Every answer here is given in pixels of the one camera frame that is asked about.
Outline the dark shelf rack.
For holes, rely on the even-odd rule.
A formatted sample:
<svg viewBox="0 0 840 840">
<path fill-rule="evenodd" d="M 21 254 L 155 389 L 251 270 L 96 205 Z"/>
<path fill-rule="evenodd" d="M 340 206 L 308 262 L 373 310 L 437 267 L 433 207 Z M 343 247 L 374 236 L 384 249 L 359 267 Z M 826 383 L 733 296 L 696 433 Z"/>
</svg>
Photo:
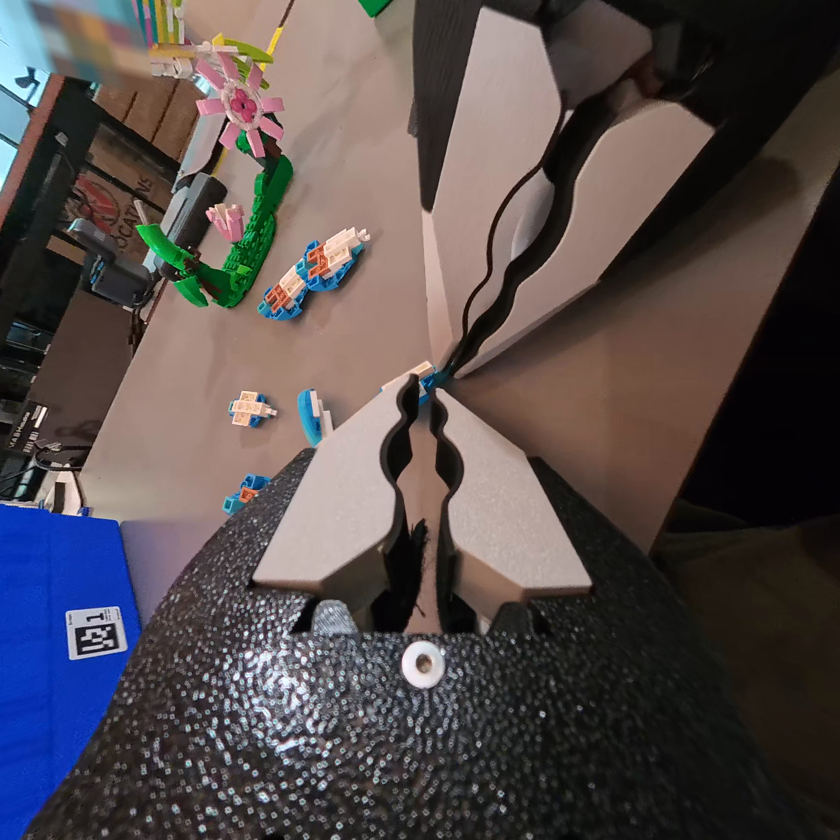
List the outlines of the dark shelf rack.
<svg viewBox="0 0 840 840">
<path fill-rule="evenodd" d="M 98 129 L 90 84 L 51 75 L 1 195 L 1 330 L 6 339 Z"/>
</svg>

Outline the blue plastic bin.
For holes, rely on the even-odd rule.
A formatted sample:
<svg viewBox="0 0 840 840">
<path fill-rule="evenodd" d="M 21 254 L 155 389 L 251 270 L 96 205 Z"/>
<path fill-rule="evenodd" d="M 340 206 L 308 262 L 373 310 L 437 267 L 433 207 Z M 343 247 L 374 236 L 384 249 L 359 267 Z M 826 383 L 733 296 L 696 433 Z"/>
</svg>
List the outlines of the blue plastic bin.
<svg viewBox="0 0 840 840">
<path fill-rule="evenodd" d="M 119 606 L 129 649 L 70 661 L 65 613 Z M 140 638 L 119 525 L 1 512 L 1 836 L 20 838 L 81 756 Z"/>
</svg>

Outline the small pink lego tulip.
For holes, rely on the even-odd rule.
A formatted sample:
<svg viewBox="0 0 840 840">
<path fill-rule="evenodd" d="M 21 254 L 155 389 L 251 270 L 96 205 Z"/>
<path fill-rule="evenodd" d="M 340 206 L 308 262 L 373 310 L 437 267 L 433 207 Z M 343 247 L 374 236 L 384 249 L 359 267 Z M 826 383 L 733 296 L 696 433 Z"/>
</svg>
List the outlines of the small pink lego tulip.
<svg viewBox="0 0 840 840">
<path fill-rule="evenodd" d="M 228 243 L 235 245 L 244 239 L 245 210 L 241 205 L 217 203 L 206 209 L 205 216 Z"/>
</svg>

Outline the black cardboard box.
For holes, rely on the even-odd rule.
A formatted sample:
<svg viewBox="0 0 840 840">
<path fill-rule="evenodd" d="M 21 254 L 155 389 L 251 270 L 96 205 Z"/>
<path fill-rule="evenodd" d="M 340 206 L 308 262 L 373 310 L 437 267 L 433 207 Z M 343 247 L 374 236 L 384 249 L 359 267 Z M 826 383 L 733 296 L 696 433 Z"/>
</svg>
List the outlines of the black cardboard box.
<svg viewBox="0 0 840 840">
<path fill-rule="evenodd" d="M 42 402 L 25 400 L 17 404 L 10 418 L 2 420 L 8 425 L 2 435 L 2 454 L 33 457 L 48 414 L 49 405 Z"/>
</svg>

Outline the white blue curved lego piece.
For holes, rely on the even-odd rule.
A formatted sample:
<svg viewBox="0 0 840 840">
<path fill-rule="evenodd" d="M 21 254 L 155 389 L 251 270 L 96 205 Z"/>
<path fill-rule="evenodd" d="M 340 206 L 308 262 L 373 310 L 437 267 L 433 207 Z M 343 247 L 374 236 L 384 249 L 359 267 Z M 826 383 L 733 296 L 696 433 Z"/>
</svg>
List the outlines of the white blue curved lego piece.
<svg viewBox="0 0 840 840">
<path fill-rule="evenodd" d="M 318 447 L 321 441 L 333 432 L 331 412 L 313 389 L 306 389 L 297 397 L 297 409 L 301 427 L 310 447 Z"/>
</svg>

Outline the green lego leaves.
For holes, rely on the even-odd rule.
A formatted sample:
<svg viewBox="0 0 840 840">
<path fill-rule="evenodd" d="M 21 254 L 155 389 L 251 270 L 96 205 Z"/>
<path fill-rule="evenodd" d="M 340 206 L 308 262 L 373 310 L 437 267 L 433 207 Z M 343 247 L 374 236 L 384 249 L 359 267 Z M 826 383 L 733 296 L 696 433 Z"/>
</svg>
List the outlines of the green lego leaves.
<svg viewBox="0 0 840 840">
<path fill-rule="evenodd" d="M 211 297 L 215 298 L 217 289 L 213 285 L 208 286 L 200 277 L 201 270 L 208 268 L 201 261 L 200 254 L 174 244 L 159 224 L 138 224 L 136 231 L 153 256 L 161 261 L 157 269 L 161 277 L 170 281 L 192 305 L 206 308 L 209 305 L 206 292 L 210 290 Z"/>
</svg>

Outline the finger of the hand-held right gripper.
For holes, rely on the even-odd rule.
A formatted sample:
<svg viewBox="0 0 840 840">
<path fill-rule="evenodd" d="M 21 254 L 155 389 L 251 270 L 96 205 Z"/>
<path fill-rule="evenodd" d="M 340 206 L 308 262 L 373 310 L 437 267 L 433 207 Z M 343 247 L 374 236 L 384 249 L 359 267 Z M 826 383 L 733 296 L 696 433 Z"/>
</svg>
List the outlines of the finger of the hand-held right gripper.
<svg viewBox="0 0 840 840">
<path fill-rule="evenodd" d="M 431 210 L 422 206 L 433 362 L 452 366 L 469 329 L 498 297 L 503 276 L 549 215 L 564 90 L 556 59 L 573 56 L 559 32 L 483 8 L 469 50 Z"/>
<path fill-rule="evenodd" d="M 509 263 L 452 375 L 477 370 L 596 286 L 715 132 L 666 100 L 646 100 L 605 129 L 576 173 L 559 178 L 542 228 Z"/>
</svg>

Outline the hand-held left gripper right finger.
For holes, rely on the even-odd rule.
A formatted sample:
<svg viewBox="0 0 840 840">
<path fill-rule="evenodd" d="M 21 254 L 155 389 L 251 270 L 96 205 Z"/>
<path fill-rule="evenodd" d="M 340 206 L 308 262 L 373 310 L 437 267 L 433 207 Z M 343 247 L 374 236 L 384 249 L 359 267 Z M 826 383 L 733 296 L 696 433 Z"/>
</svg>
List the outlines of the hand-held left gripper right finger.
<svg viewBox="0 0 840 840">
<path fill-rule="evenodd" d="M 529 458 L 452 395 L 432 396 L 447 487 L 437 541 L 440 618 L 495 618 L 508 603 L 587 595 L 592 578 Z"/>
</svg>

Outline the small white blue lego assembly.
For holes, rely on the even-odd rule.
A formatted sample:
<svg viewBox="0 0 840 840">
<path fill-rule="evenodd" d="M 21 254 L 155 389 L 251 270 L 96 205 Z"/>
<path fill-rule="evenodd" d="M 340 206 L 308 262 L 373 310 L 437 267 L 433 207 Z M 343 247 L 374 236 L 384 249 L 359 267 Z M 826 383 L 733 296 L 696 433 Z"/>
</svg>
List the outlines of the small white blue lego assembly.
<svg viewBox="0 0 840 840">
<path fill-rule="evenodd" d="M 228 414 L 232 425 L 257 428 L 263 420 L 276 417 L 278 411 L 268 404 L 263 394 L 242 391 L 229 403 Z"/>
</svg>

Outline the grey black device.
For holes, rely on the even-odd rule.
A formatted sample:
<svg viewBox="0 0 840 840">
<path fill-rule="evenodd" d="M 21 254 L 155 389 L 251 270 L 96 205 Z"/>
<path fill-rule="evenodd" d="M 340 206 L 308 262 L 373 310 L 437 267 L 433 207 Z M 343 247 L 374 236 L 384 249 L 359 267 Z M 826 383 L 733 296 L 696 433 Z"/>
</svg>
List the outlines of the grey black device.
<svg viewBox="0 0 840 840">
<path fill-rule="evenodd" d="M 228 189 L 215 176 L 204 172 L 183 177 L 161 220 L 163 233 L 181 248 L 197 247 L 211 223 L 206 211 L 222 203 Z"/>
</svg>

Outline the blue white orange lego assembly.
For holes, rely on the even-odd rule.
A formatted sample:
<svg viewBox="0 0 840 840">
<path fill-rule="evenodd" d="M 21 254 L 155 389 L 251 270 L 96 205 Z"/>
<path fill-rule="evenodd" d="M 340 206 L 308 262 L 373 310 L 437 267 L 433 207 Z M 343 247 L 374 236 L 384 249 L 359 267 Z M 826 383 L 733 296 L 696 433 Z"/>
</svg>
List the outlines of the blue white orange lego assembly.
<svg viewBox="0 0 840 840">
<path fill-rule="evenodd" d="M 223 504 L 224 513 L 229 517 L 233 516 L 247 502 L 257 497 L 270 482 L 270 476 L 248 473 L 236 492 L 226 496 Z"/>
<path fill-rule="evenodd" d="M 307 262 L 300 259 L 266 290 L 258 305 L 258 313 L 276 322 L 294 319 L 301 315 L 302 303 L 309 291 Z"/>
<path fill-rule="evenodd" d="M 310 291 L 333 291 L 349 273 L 371 235 L 363 229 L 345 228 L 320 243 L 306 248 L 298 274 Z"/>
</svg>

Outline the white printed tag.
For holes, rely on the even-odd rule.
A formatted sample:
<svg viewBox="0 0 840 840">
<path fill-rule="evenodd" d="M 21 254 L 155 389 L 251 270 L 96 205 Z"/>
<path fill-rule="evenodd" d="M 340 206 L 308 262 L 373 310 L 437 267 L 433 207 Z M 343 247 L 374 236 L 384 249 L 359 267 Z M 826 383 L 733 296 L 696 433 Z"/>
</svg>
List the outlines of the white printed tag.
<svg viewBox="0 0 840 840">
<path fill-rule="evenodd" d="M 65 613 L 67 652 L 70 661 L 122 654 L 128 638 L 117 605 L 70 610 Z"/>
</svg>

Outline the pink lego flower green stem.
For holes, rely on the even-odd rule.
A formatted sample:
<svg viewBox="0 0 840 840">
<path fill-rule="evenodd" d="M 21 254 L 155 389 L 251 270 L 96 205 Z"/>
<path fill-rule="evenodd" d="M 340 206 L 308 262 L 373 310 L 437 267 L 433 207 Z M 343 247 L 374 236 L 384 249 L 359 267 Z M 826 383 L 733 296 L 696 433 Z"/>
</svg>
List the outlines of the pink lego flower green stem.
<svg viewBox="0 0 840 840">
<path fill-rule="evenodd" d="M 280 149 L 285 131 L 277 114 L 283 111 L 284 105 L 280 98 L 262 91 L 264 74 L 257 66 L 252 68 L 247 80 L 239 77 L 226 80 L 206 66 L 201 67 L 199 74 L 217 94 L 217 99 L 199 102 L 199 112 L 203 116 L 222 113 L 227 119 L 219 143 L 227 150 L 250 154 L 261 166 L 255 178 L 249 216 L 245 219 L 244 239 L 235 245 L 226 241 L 230 249 L 223 267 L 208 266 L 200 274 L 204 283 L 217 289 L 215 298 L 210 290 L 206 292 L 208 303 L 233 308 L 252 287 L 274 243 L 277 210 L 293 175 L 291 162 Z"/>
</svg>

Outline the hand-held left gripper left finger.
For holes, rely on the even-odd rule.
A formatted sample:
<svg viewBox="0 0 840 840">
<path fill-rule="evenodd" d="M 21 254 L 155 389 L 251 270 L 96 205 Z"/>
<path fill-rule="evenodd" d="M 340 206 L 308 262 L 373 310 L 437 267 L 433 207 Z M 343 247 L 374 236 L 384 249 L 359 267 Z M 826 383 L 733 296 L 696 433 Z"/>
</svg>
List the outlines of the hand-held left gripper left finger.
<svg viewBox="0 0 840 840">
<path fill-rule="evenodd" d="M 397 478 L 411 461 L 418 379 L 379 394 L 314 451 L 254 574 L 257 585 L 407 623 L 422 578 Z"/>
</svg>

